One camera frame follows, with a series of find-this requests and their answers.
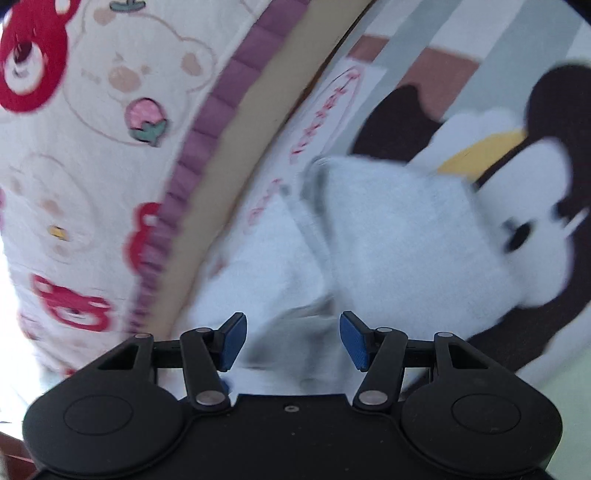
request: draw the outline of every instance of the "purple ruffle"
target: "purple ruffle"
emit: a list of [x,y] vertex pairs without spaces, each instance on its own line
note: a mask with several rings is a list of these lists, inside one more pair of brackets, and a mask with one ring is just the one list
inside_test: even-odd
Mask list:
[[140,285],[135,307],[128,318],[128,332],[145,324],[165,269],[173,239],[178,235],[189,198],[204,176],[217,143],[248,89],[284,44],[304,15],[310,0],[272,0],[219,76],[201,107],[177,159],[168,190],[142,251]]

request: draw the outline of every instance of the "silver screw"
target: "silver screw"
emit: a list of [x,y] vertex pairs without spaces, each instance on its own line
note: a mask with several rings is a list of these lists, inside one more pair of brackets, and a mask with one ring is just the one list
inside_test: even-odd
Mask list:
[[222,392],[218,392],[216,390],[206,390],[205,392],[201,392],[195,397],[197,403],[200,405],[204,405],[206,407],[213,407],[214,405],[219,405],[224,400],[226,400],[226,396]]
[[388,401],[388,396],[380,390],[367,390],[359,394],[359,401],[364,405],[381,405]]

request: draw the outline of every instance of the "blue gripper pad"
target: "blue gripper pad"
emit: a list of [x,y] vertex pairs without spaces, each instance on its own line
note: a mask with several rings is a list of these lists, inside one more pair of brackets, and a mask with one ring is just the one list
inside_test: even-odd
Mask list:
[[353,323],[343,314],[339,321],[340,339],[349,352],[355,368],[361,371],[369,369],[369,352],[365,345],[365,338]]
[[242,316],[232,326],[231,330],[226,332],[226,338],[223,344],[222,352],[220,353],[220,368],[221,372],[230,370],[236,357],[242,349],[242,345],[246,341],[246,315]]

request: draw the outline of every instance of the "bear nose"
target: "bear nose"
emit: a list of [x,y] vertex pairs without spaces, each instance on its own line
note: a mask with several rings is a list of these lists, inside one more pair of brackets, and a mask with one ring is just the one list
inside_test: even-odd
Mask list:
[[109,72],[109,83],[115,90],[131,93],[142,85],[139,75],[127,67],[115,67]]
[[24,61],[27,61],[27,58],[29,58],[32,51],[33,51],[33,43],[32,42],[30,42],[28,40],[19,42],[17,44],[17,46],[14,48],[14,63],[16,63],[18,65],[19,63],[23,63]]

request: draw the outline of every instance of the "folded white cloth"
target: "folded white cloth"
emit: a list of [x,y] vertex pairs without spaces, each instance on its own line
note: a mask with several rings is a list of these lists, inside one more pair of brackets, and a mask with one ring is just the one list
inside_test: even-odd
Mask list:
[[[228,374],[235,393],[351,395],[362,374],[340,343],[343,310],[415,339],[442,330],[467,338],[493,326],[520,291],[462,179],[324,158],[305,172],[301,194],[283,188],[269,200],[176,335],[244,312],[248,337]],[[163,385],[183,394],[180,376]]]

